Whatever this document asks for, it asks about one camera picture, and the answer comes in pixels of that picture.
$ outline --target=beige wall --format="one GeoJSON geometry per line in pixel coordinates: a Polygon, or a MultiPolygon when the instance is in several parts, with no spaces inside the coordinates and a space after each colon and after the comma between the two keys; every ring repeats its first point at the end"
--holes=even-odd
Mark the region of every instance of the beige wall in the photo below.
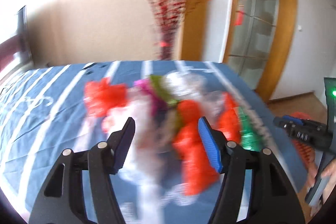
{"type": "Polygon", "coordinates": [[[0,0],[0,17],[24,5],[38,66],[158,57],[146,0],[0,0]]]}

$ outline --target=television screen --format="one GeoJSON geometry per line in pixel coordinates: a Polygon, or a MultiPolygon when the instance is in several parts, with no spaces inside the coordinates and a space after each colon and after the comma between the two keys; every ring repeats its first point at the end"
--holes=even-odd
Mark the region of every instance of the television screen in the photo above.
{"type": "Polygon", "coordinates": [[[26,27],[25,6],[0,23],[0,80],[31,61],[26,27]]]}

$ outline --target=blue striped bedsheet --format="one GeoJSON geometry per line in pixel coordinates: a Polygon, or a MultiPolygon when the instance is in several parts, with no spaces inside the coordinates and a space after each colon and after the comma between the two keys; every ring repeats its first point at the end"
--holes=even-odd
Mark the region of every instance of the blue striped bedsheet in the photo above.
{"type": "MultiPolygon", "coordinates": [[[[87,116],[83,103],[86,82],[110,77],[112,84],[126,83],[132,87],[134,81],[150,74],[165,75],[174,70],[203,75],[207,79],[208,92],[229,91],[276,154],[294,187],[302,188],[307,173],[291,141],[282,129],[273,126],[273,115],[262,100],[226,65],[191,61],[114,61],[30,70],[0,97],[0,187],[14,208],[26,220],[29,218],[45,177],[65,148],[82,151],[106,140],[101,130],[102,119],[87,116]]],[[[162,216],[159,222],[207,223],[220,182],[197,197],[185,199],[181,192],[180,162],[171,153],[164,157],[167,173],[160,186],[162,216]]],[[[140,223],[137,186],[118,175],[111,176],[111,180],[127,223],[140,223]]],[[[95,220],[85,172],[83,186],[88,217],[95,220]]]]}

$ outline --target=pile of plastic bags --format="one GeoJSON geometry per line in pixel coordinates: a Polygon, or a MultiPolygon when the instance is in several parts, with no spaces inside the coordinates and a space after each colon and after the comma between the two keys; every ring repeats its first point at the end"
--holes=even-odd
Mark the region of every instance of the pile of plastic bags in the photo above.
{"type": "Polygon", "coordinates": [[[134,139],[120,170],[123,179],[160,183],[165,165],[160,153],[173,147],[182,160],[184,193],[196,195],[207,189],[219,176],[210,166],[198,133],[202,116],[228,140],[246,149],[260,149],[260,138],[230,94],[208,93],[205,87],[201,75],[180,72],[150,75],[129,89],[123,84],[109,85],[108,79],[86,84],[88,113],[105,117],[102,129],[108,136],[121,130],[128,117],[135,120],[134,139]]]}

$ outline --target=door frame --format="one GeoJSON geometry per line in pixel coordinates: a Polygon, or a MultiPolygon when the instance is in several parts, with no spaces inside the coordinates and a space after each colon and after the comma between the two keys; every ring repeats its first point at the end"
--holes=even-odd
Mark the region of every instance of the door frame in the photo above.
{"type": "MultiPolygon", "coordinates": [[[[268,102],[277,87],[285,67],[295,32],[298,0],[279,0],[278,20],[273,43],[265,69],[256,88],[256,93],[268,102]]],[[[228,62],[235,32],[238,0],[232,0],[230,27],[226,41],[223,63],[228,62]]]]}

